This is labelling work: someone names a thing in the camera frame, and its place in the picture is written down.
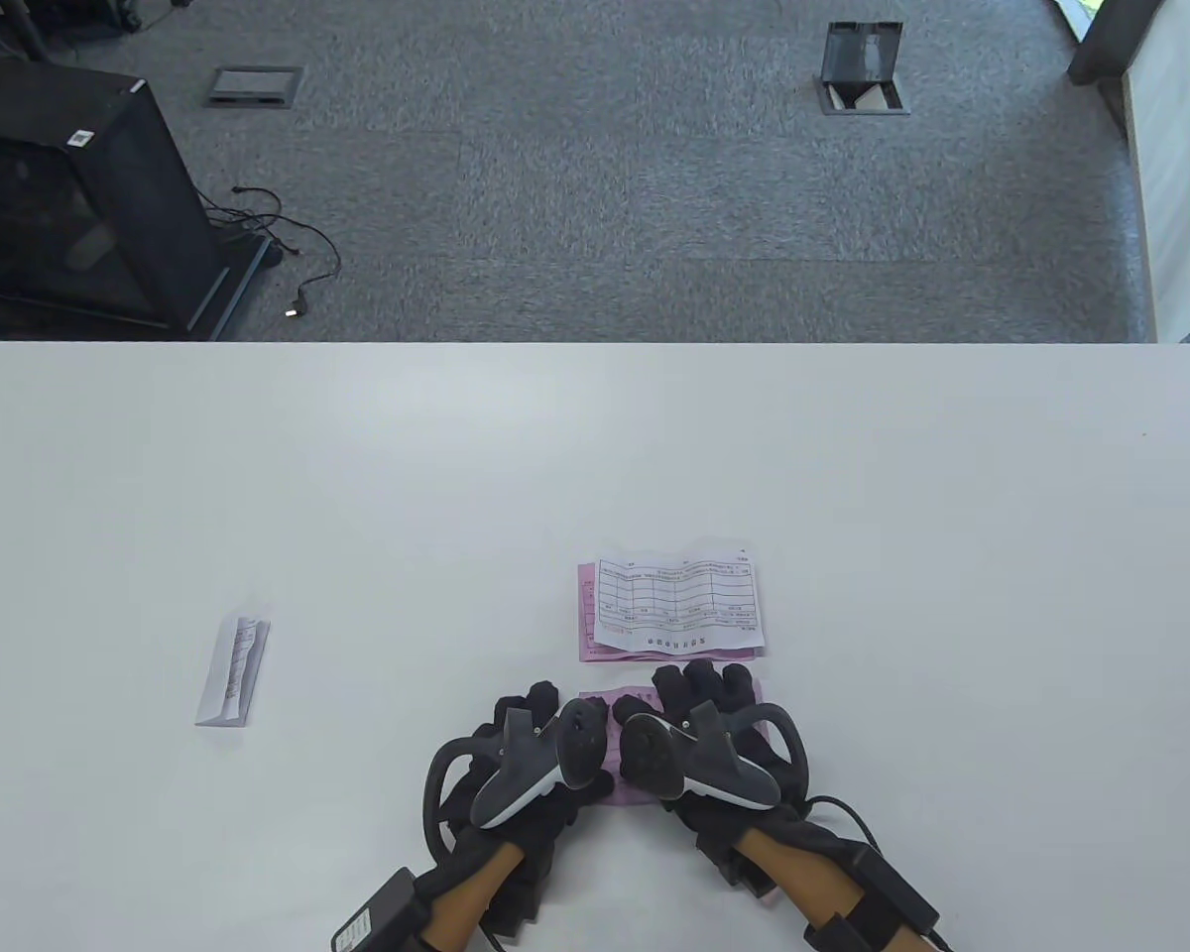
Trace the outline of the person's left hand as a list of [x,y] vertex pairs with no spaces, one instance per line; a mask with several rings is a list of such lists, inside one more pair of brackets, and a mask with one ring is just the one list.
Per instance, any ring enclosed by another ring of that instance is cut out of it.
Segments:
[[422,789],[433,869],[416,891],[427,900],[451,892],[505,845],[522,853],[511,879],[539,884],[563,831],[612,793],[607,721],[605,702],[562,702],[555,684],[538,681],[527,694],[499,699],[491,721],[472,735],[441,745]]

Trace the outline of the person's right hand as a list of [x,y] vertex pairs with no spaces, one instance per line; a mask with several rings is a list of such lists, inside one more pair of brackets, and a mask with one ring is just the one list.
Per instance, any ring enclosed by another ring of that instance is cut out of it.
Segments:
[[612,715],[621,727],[621,776],[658,798],[727,879],[768,879],[768,868],[739,845],[750,831],[853,872],[871,845],[809,821],[809,764],[802,735],[779,706],[760,702],[740,663],[664,665],[653,675],[659,704],[624,695]]

